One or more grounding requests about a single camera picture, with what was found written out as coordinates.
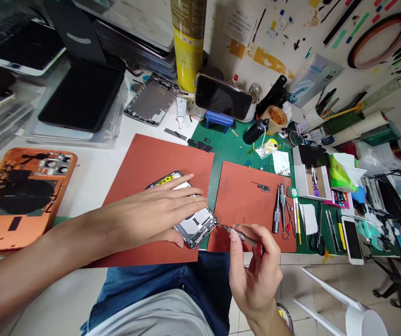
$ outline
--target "blue jeans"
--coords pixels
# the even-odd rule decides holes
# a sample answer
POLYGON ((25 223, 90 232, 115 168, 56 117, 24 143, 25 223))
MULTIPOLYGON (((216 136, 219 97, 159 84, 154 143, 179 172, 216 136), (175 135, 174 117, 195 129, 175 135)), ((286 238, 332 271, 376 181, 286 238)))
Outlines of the blue jeans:
POLYGON ((82 336, 131 304, 175 288, 183 289, 202 309, 216 336, 226 336, 232 299, 229 268, 230 253, 206 251, 199 251, 194 263, 111 267, 89 319, 81 327, 82 336))

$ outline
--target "black bottle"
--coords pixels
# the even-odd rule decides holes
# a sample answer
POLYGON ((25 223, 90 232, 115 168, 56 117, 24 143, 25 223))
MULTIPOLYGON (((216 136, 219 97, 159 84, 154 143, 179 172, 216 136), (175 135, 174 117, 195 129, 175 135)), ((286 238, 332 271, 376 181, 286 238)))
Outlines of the black bottle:
POLYGON ((259 102, 256 106, 255 114, 259 117, 264 113, 269 105, 277 105, 278 107, 283 106, 286 100, 286 89, 283 90, 283 86, 286 84, 288 79, 280 75, 274 86, 271 87, 268 94, 259 102))
POLYGON ((269 119, 258 119, 251 128, 242 136, 244 142, 248 145, 253 144, 269 129, 269 119))

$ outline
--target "person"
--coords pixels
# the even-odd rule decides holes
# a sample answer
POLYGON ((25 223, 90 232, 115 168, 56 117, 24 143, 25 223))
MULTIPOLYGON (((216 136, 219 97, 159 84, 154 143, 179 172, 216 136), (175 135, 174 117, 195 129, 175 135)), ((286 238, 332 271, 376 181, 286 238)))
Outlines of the person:
MULTIPOLYGON (((159 240, 186 248, 173 227, 205 208, 207 199, 199 188, 173 189, 192 177, 67 220, 1 260, 0 332, 44 289, 94 260, 159 240)), ((262 258, 254 253, 246 268, 232 230, 230 254, 199 252, 194 263, 110 268, 83 335, 228 335, 231 295, 256 336, 291 335, 274 298, 283 277, 279 247, 262 226, 234 228, 261 240, 262 258)))

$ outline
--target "wall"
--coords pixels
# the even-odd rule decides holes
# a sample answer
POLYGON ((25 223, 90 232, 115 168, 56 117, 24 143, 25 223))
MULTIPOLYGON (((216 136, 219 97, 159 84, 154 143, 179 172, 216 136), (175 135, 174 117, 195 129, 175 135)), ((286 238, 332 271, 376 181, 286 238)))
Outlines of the wall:
MULTIPOLYGON (((204 50, 210 54, 209 64, 221 69, 227 79, 231 78, 235 73, 238 74, 239 81, 242 83, 242 88, 244 89, 248 89, 252 82, 259 83, 263 89, 260 98, 264 97, 279 77, 280 72, 284 72, 284 75, 288 78, 288 83, 292 80, 293 75, 301 69, 305 62, 305 56, 309 48, 311 48, 311 54, 318 53, 345 67, 342 74, 326 89, 326 92, 333 88, 338 89, 333 97, 333 99, 340 98, 335 106, 336 109, 347 105, 354 95, 362 91, 367 85, 369 85, 369 89, 366 97, 394 77, 401 77, 401 73, 397 73, 401 71, 401 64, 398 67, 392 67, 392 56, 387 59, 386 63, 365 70, 352 69, 347 64, 347 57, 351 48, 359 37, 373 25, 372 19, 376 15, 375 0, 363 0, 327 47, 323 44, 323 40, 346 11, 346 3, 348 2, 346 0, 341 0, 323 23, 320 23, 322 17, 330 11, 337 0, 331 1, 329 5, 324 5, 322 1, 315 0, 230 1, 233 1, 242 10, 257 18, 257 22, 260 20, 264 9, 266 9, 256 34, 255 42, 251 42, 247 48, 246 46, 241 47, 242 58, 232 54, 230 50, 234 52, 234 50, 239 50, 239 47, 230 48, 234 46, 233 42, 222 33, 228 1, 208 0, 204 50), (313 5, 318 3, 318 5, 317 7, 313 7, 310 3, 313 5), (292 23, 288 23, 283 32, 280 33, 279 31, 275 39, 272 39, 266 34, 266 31, 273 21, 279 22, 281 9, 284 9, 283 17, 292 17, 293 21, 292 23), (365 13, 369 13, 369 17, 352 41, 347 44, 347 37, 365 13), (352 17, 355 15, 359 16, 359 18, 352 20, 352 17), (338 47, 333 49, 332 46, 343 29, 348 32, 338 47), (299 41, 298 49, 294 50, 294 44, 297 41, 299 41), (266 54, 272 56, 268 56, 265 59, 265 63, 269 67, 254 61, 253 56, 256 48, 262 48, 266 54)), ((381 4, 388 4, 390 1, 384 0, 381 1, 381 4)), ((379 12, 381 20, 387 16, 401 12, 401 0, 397 1, 388 11, 385 11, 385 8, 386 6, 379 12)), ((379 41, 376 47, 383 48, 386 46, 385 42, 379 41)), ((305 108, 313 107, 317 100, 318 96, 311 100, 305 108)), ((401 88, 375 104, 372 108, 367 109, 366 113, 369 114, 384 107, 394 107, 393 110, 387 113, 387 116, 401 131, 401 88)))

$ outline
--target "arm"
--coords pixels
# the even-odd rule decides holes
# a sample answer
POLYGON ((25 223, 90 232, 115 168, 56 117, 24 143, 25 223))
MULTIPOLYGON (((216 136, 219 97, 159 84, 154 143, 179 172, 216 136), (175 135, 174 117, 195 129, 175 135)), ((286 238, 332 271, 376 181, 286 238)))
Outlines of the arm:
POLYGON ((230 288, 233 297, 247 318, 256 336, 291 336, 278 313, 275 293, 283 278, 278 267, 280 247, 269 231, 258 225, 235 225, 249 238, 261 241, 266 250, 263 257, 253 253, 248 268, 244 267, 242 242, 234 230, 230 232, 230 288))
POLYGON ((172 227, 207 206, 198 188, 175 179, 70 219, 0 261, 0 324, 70 272, 110 254, 158 240, 183 247, 172 227))

